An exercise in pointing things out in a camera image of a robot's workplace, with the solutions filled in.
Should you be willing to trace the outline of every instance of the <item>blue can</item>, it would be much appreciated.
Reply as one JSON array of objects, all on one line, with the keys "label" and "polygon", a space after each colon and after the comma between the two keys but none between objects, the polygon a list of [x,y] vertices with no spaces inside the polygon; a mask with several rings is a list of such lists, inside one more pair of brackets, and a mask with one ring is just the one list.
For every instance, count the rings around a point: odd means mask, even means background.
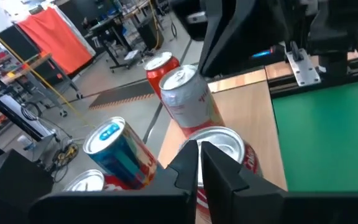
[{"label": "blue can", "polygon": [[128,189],[141,189],[162,166],[122,117],[99,125],[85,139],[83,149],[109,175],[116,176]]}]

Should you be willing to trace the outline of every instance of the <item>aluminum can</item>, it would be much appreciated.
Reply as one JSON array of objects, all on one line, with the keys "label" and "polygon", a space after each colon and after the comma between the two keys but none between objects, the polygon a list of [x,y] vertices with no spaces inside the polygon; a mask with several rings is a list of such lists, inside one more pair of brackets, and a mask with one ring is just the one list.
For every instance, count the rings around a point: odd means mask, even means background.
[{"label": "aluminum can", "polygon": [[102,191],[127,190],[128,188],[116,177],[106,176],[96,169],[83,172],[75,177],[63,191]]},{"label": "aluminum can", "polygon": [[161,91],[158,84],[160,83],[161,78],[170,70],[179,66],[179,60],[175,58],[171,52],[157,54],[144,65],[146,77],[160,99]]},{"label": "aluminum can", "polygon": [[254,174],[262,176],[262,170],[259,165],[258,157],[248,142],[244,141],[235,131],[222,126],[213,126],[200,129],[189,136],[181,148],[189,140],[197,140],[198,156],[198,190],[197,190],[197,210],[202,219],[211,223],[208,202],[204,191],[203,172],[201,170],[201,142],[209,141],[220,150],[225,152],[245,168],[251,170]]},{"label": "aluminum can", "polygon": [[209,126],[224,126],[205,79],[194,65],[182,65],[160,81],[161,98],[186,137]]},{"label": "aluminum can", "polygon": [[122,117],[113,117],[90,133],[83,149],[108,175],[132,190],[145,187],[154,178],[156,158]]}]

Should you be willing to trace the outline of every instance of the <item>green mat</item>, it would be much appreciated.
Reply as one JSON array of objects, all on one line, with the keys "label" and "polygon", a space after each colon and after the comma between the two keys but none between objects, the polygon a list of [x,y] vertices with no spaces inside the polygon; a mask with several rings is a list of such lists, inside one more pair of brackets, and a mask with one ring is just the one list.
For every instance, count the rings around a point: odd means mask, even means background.
[{"label": "green mat", "polygon": [[358,83],[273,100],[290,191],[358,191]]}]

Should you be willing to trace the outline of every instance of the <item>red curtain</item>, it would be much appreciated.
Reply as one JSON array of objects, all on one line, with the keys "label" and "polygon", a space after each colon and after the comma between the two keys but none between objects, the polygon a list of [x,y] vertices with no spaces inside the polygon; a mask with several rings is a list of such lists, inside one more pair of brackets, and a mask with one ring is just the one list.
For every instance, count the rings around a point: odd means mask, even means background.
[{"label": "red curtain", "polygon": [[29,16],[20,28],[67,73],[74,72],[91,59],[91,54],[69,26],[51,8]]}]

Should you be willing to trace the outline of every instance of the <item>can top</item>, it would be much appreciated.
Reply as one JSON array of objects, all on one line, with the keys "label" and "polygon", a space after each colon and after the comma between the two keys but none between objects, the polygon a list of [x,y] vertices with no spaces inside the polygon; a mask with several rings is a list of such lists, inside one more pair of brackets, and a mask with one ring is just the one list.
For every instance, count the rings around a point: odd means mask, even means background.
[{"label": "can top", "polygon": [[104,187],[104,175],[102,172],[91,169],[74,178],[63,191],[99,191]]},{"label": "can top", "polygon": [[196,75],[197,67],[194,65],[182,65],[168,72],[160,80],[162,90],[173,90],[191,80]]},{"label": "can top", "polygon": [[162,52],[154,57],[152,57],[145,65],[144,69],[146,71],[151,71],[156,68],[161,67],[162,65],[165,65],[170,59],[172,58],[171,52]]},{"label": "can top", "polygon": [[244,160],[245,149],[242,138],[233,130],[213,126],[198,130],[189,136],[181,148],[189,141],[197,140],[198,145],[198,186],[203,187],[203,172],[201,170],[201,142],[209,141],[238,163]]},{"label": "can top", "polygon": [[95,154],[110,146],[122,133],[125,120],[112,117],[96,127],[85,139],[83,149],[87,154]]}]

